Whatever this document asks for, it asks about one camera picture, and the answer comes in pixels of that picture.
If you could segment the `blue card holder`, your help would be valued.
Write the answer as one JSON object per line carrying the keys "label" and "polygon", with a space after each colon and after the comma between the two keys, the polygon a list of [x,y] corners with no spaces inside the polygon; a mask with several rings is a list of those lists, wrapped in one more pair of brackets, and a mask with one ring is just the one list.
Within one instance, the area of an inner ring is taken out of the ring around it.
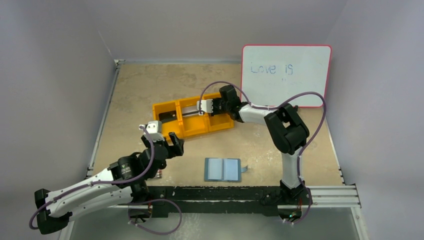
{"label": "blue card holder", "polygon": [[205,182],[241,182],[249,167],[242,166],[239,158],[207,157],[204,160]]}

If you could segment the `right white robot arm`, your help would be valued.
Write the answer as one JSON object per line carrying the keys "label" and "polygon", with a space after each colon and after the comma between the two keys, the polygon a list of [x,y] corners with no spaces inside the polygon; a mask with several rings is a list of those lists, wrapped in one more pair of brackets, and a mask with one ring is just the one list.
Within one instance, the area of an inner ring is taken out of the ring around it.
{"label": "right white robot arm", "polygon": [[282,157],[280,196],[284,202],[294,203],[305,189],[301,153],[310,135],[297,109],[289,103],[280,107],[266,107],[241,101],[233,85],[221,87],[219,94],[220,97],[201,100],[198,110],[211,116],[227,114],[233,121],[240,123],[266,126]]}

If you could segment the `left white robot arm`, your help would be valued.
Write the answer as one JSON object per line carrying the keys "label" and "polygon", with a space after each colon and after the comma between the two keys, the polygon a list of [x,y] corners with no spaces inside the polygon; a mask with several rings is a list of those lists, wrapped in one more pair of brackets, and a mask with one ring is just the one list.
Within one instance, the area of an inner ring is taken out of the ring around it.
{"label": "left white robot arm", "polygon": [[58,232],[71,221],[88,213],[114,205],[151,205],[163,201],[154,197],[147,180],[167,166],[167,160],[184,154],[185,141],[174,132],[170,142],[161,133],[146,132],[141,140],[143,151],[120,157],[99,173],[70,187],[34,193],[36,211],[29,219],[31,230],[42,235]]}

